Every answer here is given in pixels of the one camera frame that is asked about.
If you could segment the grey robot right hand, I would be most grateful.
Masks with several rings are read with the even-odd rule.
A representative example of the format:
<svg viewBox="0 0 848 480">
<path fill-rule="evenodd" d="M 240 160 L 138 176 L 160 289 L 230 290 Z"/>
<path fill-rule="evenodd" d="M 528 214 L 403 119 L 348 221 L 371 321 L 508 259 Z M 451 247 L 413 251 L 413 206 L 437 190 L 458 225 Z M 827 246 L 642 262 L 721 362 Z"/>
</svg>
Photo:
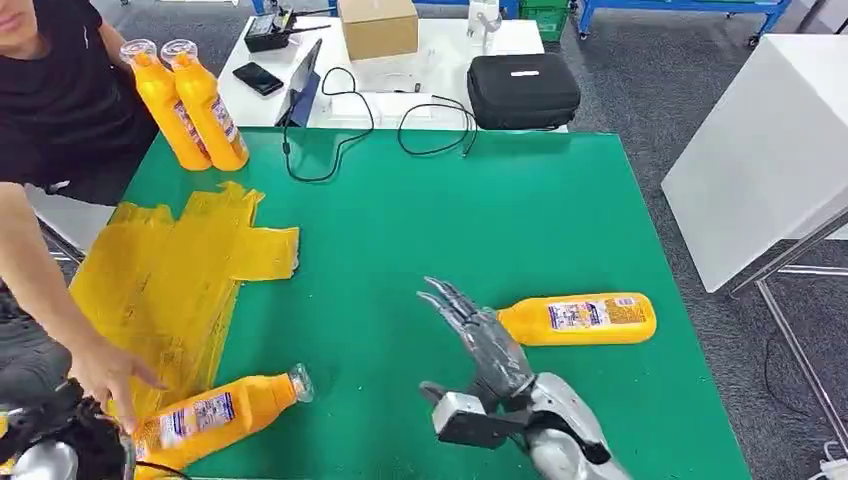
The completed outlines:
<svg viewBox="0 0 848 480">
<path fill-rule="evenodd" d="M 419 291 L 457 333 L 475 363 L 475 376 L 466 392 L 492 413 L 527 390 L 536 378 L 521 345 L 512 338 L 489 307 L 477 306 L 452 284 L 426 276 L 436 294 Z"/>
</svg>

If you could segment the person's right hand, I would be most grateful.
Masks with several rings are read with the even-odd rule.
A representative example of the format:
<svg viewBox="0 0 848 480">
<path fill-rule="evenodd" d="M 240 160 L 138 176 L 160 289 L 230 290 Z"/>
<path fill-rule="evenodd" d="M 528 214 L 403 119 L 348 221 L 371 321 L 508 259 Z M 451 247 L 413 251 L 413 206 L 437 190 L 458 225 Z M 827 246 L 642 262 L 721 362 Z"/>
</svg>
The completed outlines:
<svg viewBox="0 0 848 480">
<path fill-rule="evenodd" d="M 138 357 L 99 334 L 77 339 L 69 350 L 72 376 L 102 405 L 112 401 L 115 417 L 124 430 L 132 434 L 137 420 L 131 380 L 138 378 L 155 389 L 165 389 L 165 385 Z"/>
</svg>

